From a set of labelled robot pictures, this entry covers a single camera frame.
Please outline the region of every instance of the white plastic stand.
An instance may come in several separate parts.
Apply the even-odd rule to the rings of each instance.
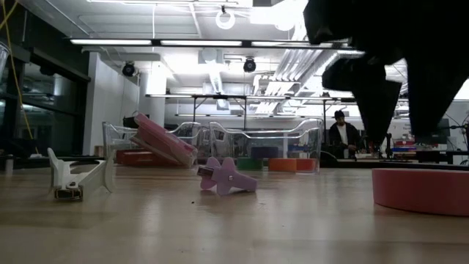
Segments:
[[[105,161],[90,172],[73,174],[70,165],[74,161],[57,159],[51,148],[47,149],[51,162],[51,188],[54,188],[56,199],[87,199],[97,188],[104,186],[109,192],[114,191],[114,155],[108,155]]]

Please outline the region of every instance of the ceiling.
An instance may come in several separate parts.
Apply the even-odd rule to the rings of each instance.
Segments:
[[[169,6],[155,4],[96,3],[87,0],[18,0],[23,6],[69,37],[75,38],[160,38],[160,39],[217,39],[217,40],[291,40],[295,30],[281,31],[273,24],[254,24],[250,18],[263,13],[266,7],[230,8],[235,12],[235,24],[231,29],[221,29],[215,22],[220,7],[199,5]],[[306,3],[305,0],[287,0]],[[301,19],[298,15],[289,15]],[[101,49],[101,58],[119,70],[128,54],[159,54],[173,73],[169,88],[201,87],[210,82],[209,73],[199,64],[200,48],[106,48]],[[223,48],[222,54],[236,55],[243,60],[231,61],[221,71],[223,82],[253,84],[254,76],[265,71],[275,72],[284,59],[285,50]],[[254,57],[255,73],[244,73],[244,59]],[[324,61],[311,60],[311,64],[322,66]],[[136,62],[142,70],[151,68],[151,61]],[[405,62],[401,61],[386,68],[389,79],[407,83]]]

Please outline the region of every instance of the pink tape roll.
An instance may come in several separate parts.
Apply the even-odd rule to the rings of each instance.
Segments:
[[[437,169],[373,169],[378,205],[450,216],[469,216],[469,172]]]

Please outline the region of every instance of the pink plastic piece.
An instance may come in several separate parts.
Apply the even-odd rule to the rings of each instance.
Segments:
[[[374,202],[419,213],[469,216],[469,172],[373,169]]]
[[[197,149],[177,136],[167,133],[167,130],[155,124],[144,114],[135,117],[139,124],[137,136],[132,139],[143,148],[161,155],[169,160],[175,160],[189,168],[197,159]]]
[[[208,190],[213,186],[217,185],[218,195],[227,195],[232,187],[241,188],[246,191],[256,191],[257,180],[252,177],[240,174],[236,171],[235,162],[232,158],[225,158],[223,165],[216,158],[210,157],[207,161],[207,165],[201,167],[201,169],[207,169],[213,171],[211,175],[199,175],[202,176],[200,187],[204,190]]]

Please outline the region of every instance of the security camera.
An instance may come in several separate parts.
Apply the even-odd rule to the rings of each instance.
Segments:
[[[139,70],[135,68],[134,62],[126,62],[122,67],[122,74],[127,77],[134,77],[139,73]]]
[[[244,62],[244,72],[245,73],[252,73],[256,70],[256,62],[254,62],[254,58],[247,58],[246,62]]]

